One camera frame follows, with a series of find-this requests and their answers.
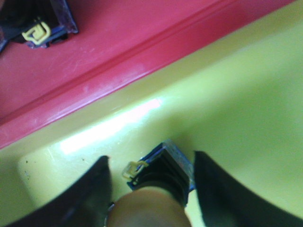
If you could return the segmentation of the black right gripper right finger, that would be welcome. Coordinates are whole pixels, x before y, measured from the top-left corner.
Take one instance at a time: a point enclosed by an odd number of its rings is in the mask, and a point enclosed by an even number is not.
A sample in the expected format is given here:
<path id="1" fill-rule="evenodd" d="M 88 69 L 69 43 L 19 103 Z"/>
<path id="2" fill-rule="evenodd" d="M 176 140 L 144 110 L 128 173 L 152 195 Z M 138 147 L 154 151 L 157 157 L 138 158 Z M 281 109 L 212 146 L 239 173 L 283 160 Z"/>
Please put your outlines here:
<path id="1" fill-rule="evenodd" d="M 194 177 L 207 227 L 301 227 L 303 220 L 261 198 L 203 151 L 195 152 Z"/>

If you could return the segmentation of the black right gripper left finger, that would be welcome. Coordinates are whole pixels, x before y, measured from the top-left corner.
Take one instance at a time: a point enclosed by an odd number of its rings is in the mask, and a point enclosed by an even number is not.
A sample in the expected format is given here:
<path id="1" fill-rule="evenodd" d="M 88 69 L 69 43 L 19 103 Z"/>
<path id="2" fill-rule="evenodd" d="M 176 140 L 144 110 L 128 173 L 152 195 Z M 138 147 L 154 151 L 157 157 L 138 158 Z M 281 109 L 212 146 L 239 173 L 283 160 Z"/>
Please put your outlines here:
<path id="1" fill-rule="evenodd" d="M 8 227 L 103 227 L 111 202 L 109 158 L 101 156 L 59 196 Z"/>

